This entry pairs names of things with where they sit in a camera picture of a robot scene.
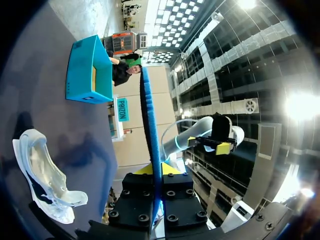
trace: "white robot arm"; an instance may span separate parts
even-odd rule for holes
[[[244,140],[245,133],[241,127],[232,126],[232,122],[228,117],[224,117],[224,118],[227,118],[229,120],[228,137],[236,141],[235,147],[237,147]],[[211,116],[203,117],[202,119],[197,121],[192,127],[190,127],[188,130],[180,133],[179,135],[175,136],[174,138],[166,142],[160,149],[161,161],[163,162],[166,161],[170,154],[179,153],[190,147],[195,146],[196,143],[188,144],[190,137],[194,137],[194,138],[197,138],[197,137],[207,138],[209,136],[211,136],[211,138],[215,137],[214,135],[215,133],[212,132],[213,121],[214,119]],[[204,148],[207,152],[212,152],[215,150],[206,145],[204,146]]]

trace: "blue box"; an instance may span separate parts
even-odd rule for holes
[[[93,67],[96,69],[93,90]],[[112,62],[98,35],[72,45],[66,75],[65,98],[101,104],[113,100]]]

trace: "white shoe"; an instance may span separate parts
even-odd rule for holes
[[[83,191],[69,191],[66,175],[52,161],[47,138],[35,129],[26,130],[13,139],[13,149],[20,170],[27,179],[32,199],[47,216],[71,224],[75,215],[72,207],[85,205],[88,196]]]

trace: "person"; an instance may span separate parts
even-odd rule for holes
[[[113,57],[110,57],[110,60],[113,64],[112,80],[113,80],[113,85],[115,87],[126,83],[129,80],[129,78],[132,76],[132,74],[138,74],[142,70],[142,66],[140,64],[129,67],[129,65],[126,64],[125,62],[115,59]]]
[[[141,55],[137,54],[137,53],[131,53],[131,54],[128,54],[128,55],[125,55],[125,56],[121,56],[120,59],[121,60],[130,60],[130,59],[133,59],[133,60],[138,60],[139,58],[142,58]]]

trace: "sign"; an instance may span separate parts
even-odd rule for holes
[[[126,98],[118,98],[116,101],[116,105],[118,107],[119,122],[129,121],[128,100]]]

